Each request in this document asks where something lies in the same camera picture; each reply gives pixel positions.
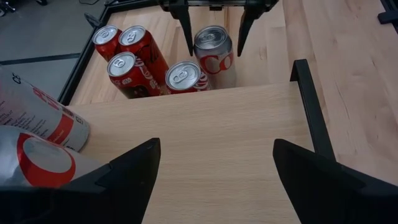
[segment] can lid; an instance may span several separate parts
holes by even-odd
[[[166,84],[173,90],[186,90],[196,84],[200,74],[200,67],[196,63],[179,62],[166,73]]]
[[[195,35],[195,46],[210,50],[219,47],[227,39],[228,33],[221,26],[208,26]]]
[[[109,76],[120,77],[129,72],[136,62],[136,56],[130,52],[115,55],[108,63]]]
[[[102,45],[108,43],[116,34],[118,28],[116,26],[108,25],[100,28],[95,32],[93,37],[94,44]]]
[[[123,46],[135,44],[144,37],[145,31],[142,26],[132,26],[120,34],[119,43]]]

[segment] diet coke can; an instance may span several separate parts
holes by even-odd
[[[60,187],[99,167],[21,128],[0,126],[0,186]]]
[[[200,30],[193,50],[214,89],[236,86],[232,40],[224,28],[208,26]]]
[[[88,123],[51,96],[0,67],[0,124],[28,130],[79,151],[90,133]]]

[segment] soda can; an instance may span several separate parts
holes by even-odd
[[[117,54],[107,69],[111,82],[129,99],[162,95],[144,62],[133,53]]]
[[[160,86],[165,85],[165,75],[169,66],[148,30],[142,26],[132,26],[123,31],[119,43],[122,52],[131,52],[141,58],[157,83]]]
[[[214,89],[236,86],[232,40],[221,26],[208,26],[195,36],[193,51]]]
[[[90,127],[83,118],[2,67],[0,124],[28,130],[75,151],[84,146],[90,133]]]
[[[117,27],[108,25],[100,28],[93,36],[93,43],[98,53],[108,62],[120,53],[119,36],[122,33]]]
[[[0,186],[60,187],[101,164],[12,126],[0,126]]]
[[[171,94],[210,90],[207,75],[195,62],[179,62],[166,73],[166,84]]]

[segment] gray floor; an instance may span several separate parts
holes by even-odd
[[[84,12],[99,17],[105,0],[94,6],[78,0],[18,0],[17,11],[0,17],[0,61],[79,53],[92,28]],[[8,65],[31,84],[58,98],[76,59]]]

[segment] wooden board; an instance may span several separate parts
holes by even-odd
[[[312,149],[296,83],[70,106],[91,125],[82,154],[102,162],[159,137],[144,223],[299,223],[274,139]]]
[[[257,20],[236,58],[239,86],[285,83],[293,61],[309,61],[339,162],[398,185],[398,35],[380,25],[378,0],[280,0]],[[225,26],[236,49],[240,7],[190,9],[193,33]],[[169,64],[194,60],[178,22],[158,7],[114,14],[121,29],[144,25]],[[73,105],[124,99],[109,82],[106,63],[93,55]]]

